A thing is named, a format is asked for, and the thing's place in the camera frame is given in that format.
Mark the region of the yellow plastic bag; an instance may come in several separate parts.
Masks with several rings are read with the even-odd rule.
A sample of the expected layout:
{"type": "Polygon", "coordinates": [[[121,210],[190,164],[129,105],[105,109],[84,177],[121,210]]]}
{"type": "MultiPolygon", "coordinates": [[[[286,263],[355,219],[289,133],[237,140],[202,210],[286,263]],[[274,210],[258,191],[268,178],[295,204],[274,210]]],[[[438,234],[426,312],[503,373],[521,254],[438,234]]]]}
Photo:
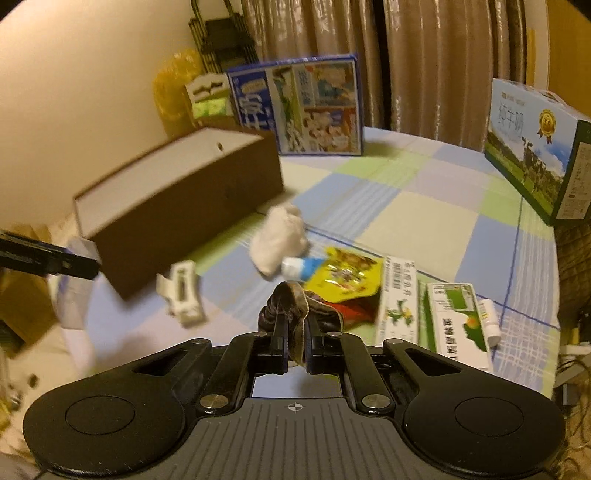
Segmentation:
{"type": "Polygon", "coordinates": [[[185,86],[204,73],[201,56],[189,48],[172,55],[152,81],[154,104],[169,139],[193,129],[185,86]]]}

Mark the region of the black folding cart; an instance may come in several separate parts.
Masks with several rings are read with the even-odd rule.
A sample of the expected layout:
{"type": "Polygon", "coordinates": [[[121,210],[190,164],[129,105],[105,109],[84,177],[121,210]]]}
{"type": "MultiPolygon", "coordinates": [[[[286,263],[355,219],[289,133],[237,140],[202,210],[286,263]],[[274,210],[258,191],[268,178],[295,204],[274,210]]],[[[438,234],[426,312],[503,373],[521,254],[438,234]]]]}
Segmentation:
{"type": "Polygon", "coordinates": [[[205,73],[259,62],[238,1],[191,0],[188,26],[205,73]]]}

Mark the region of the yellow snack packet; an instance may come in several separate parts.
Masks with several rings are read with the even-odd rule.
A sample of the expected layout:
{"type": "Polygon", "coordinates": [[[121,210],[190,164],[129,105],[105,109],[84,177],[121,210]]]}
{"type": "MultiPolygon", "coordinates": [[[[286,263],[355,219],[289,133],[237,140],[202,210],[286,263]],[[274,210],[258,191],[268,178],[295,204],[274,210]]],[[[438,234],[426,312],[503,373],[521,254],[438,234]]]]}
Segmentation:
{"type": "Polygon", "coordinates": [[[383,265],[382,258],[328,247],[325,260],[304,283],[304,289],[329,303],[372,297],[382,286],[383,265]]]}

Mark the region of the green milk carton box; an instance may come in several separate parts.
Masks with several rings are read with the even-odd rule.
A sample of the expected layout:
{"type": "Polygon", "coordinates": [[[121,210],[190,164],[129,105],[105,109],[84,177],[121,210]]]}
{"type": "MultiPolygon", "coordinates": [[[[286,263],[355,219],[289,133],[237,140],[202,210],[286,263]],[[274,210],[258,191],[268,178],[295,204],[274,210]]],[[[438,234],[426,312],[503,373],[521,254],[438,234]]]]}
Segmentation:
{"type": "Polygon", "coordinates": [[[556,94],[495,78],[484,153],[547,225],[590,218],[590,117],[556,94]]]}

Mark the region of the white cloth ball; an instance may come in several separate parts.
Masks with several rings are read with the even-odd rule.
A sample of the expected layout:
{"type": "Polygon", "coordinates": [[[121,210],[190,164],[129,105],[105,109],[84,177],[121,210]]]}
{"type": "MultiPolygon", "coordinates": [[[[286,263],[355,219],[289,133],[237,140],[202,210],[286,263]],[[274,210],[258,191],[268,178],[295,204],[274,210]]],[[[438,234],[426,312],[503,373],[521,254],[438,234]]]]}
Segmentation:
{"type": "Polygon", "coordinates": [[[273,276],[286,257],[297,257],[308,249],[301,210],[292,203],[273,206],[263,226],[254,233],[249,257],[260,274],[273,276]]]}

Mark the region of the brown curtain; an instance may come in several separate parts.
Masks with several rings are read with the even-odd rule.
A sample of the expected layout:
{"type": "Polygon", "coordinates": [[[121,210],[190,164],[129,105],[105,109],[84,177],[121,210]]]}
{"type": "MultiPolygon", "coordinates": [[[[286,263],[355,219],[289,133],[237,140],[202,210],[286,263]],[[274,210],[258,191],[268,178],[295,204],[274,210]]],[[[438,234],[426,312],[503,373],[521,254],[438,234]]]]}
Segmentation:
{"type": "Polygon", "coordinates": [[[369,126],[481,151],[492,81],[535,67],[529,1],[244,1],[259,59],[355,53],[369,126]]]}

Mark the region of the green white medicine box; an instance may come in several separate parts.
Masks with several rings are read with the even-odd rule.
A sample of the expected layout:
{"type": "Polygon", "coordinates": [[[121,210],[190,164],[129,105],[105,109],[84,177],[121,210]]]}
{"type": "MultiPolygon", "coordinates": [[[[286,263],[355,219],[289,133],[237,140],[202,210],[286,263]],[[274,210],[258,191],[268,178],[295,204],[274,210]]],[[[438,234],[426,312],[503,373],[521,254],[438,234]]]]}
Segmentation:
{"type": "Polygon", "coordinates": [[[438,354],[493,373],[477,297],[469,283],[429,283],[426,289],[438,354]]]}

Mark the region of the long white ointment box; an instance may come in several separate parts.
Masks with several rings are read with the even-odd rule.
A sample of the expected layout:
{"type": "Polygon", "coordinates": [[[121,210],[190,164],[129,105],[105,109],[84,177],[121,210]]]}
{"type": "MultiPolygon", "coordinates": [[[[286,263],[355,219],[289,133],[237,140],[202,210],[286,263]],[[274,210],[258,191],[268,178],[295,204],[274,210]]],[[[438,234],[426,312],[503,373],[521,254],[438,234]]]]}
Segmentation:
{"type": "Polygon", "coordinates": [[[376,321],[375,344],[399,338],[419,340],[418,278],[415,262],[394,256],[384,258],[381,298],[376,321]]]}

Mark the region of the red snack packet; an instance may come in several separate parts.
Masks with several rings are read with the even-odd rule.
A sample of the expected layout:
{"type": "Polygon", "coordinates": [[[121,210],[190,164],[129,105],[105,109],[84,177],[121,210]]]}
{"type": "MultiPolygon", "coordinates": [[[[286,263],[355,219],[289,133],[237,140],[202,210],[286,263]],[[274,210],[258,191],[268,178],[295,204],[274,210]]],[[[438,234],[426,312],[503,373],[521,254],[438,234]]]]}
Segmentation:
{"type": "Polygon", "coordinates": [[[325,301],[325,304],[341,314],[342,325],[345,330],[349,330],[363,323],[375,322],[380,306],[380,295],[356,297],[339,303],[325,301]]]}

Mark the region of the dark hair scrunchie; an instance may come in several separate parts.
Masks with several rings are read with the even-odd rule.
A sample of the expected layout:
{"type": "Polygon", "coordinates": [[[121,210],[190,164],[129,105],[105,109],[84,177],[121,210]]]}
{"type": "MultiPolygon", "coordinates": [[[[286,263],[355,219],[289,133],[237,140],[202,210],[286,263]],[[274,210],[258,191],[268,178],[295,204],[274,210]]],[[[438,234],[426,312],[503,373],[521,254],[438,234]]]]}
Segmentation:
{"type": "Polygon", "coordinates": [[[325,304],[318,295],[304,290],[296,282],[281,282],[266,300],[263,309],[286,314],[288,330],[288,360],[305,368],[304,364],[304,321],[310,314],[339,314],[325,304]]]}

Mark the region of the small white bottle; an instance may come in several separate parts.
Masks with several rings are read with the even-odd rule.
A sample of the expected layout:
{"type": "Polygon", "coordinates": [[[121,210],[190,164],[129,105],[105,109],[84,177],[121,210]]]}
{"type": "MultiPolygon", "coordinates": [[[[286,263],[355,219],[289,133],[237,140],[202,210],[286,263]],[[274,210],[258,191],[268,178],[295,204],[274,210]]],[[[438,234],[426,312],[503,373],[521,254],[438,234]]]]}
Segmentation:
{"type": "Polygon", "coordinates": [[[495,304],[490,299],[478,302],[479,314],[483,331],[490,348],[495,348],[501,341],[500,321],[495,310],[495,304]]]}

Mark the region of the brown white storage box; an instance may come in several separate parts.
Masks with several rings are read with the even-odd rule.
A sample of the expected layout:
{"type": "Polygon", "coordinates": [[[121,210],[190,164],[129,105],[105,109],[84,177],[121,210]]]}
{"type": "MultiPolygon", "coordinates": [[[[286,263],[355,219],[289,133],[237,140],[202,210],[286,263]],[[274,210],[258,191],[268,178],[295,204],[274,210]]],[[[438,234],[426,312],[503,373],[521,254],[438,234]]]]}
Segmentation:
{"type": "Polygon", "coordinates": [[[102,274],[127,299],[283,190],[272,132],[202,127],[123,164],[73,207],[102,274]]]}

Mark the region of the blue milk carton box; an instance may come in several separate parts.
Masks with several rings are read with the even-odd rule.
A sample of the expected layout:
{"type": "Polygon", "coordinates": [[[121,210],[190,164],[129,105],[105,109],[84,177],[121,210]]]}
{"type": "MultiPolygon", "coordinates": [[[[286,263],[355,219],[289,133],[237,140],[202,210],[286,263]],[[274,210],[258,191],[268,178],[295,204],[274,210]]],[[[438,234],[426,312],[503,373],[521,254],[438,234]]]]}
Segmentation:
{"type": "Polygon", "coordinates": [[[363,95],[355,54],[235,67],[228,82],[240,125],[276,136],[285,155],[363,154],[363,95]]]}

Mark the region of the white hair clip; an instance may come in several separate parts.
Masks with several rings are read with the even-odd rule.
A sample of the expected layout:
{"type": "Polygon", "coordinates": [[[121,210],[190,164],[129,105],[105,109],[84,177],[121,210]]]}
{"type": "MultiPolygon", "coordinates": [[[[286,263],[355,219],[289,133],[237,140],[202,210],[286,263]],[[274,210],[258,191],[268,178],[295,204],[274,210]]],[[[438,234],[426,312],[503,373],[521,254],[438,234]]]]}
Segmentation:
{"type": "Polygon", "coordinates": [[[197,266],[192,260],[172,264],[168,276],[156,275],[156,293],[166,301],[169,315],[183,328],[197,326],[205,319],[198,295],[198,279],[197,266]]]}

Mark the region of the blue white tube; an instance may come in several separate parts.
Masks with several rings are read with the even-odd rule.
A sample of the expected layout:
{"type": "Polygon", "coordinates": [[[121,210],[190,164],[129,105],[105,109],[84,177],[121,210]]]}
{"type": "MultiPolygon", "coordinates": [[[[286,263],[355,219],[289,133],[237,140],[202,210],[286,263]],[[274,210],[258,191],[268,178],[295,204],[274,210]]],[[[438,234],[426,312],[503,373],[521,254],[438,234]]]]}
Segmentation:
{"type": "Polygon", "coordinates": [[[283,258],[280,265],[280,273],[287,281],[307,282],[325,263],[323,258],[283,258]]]}

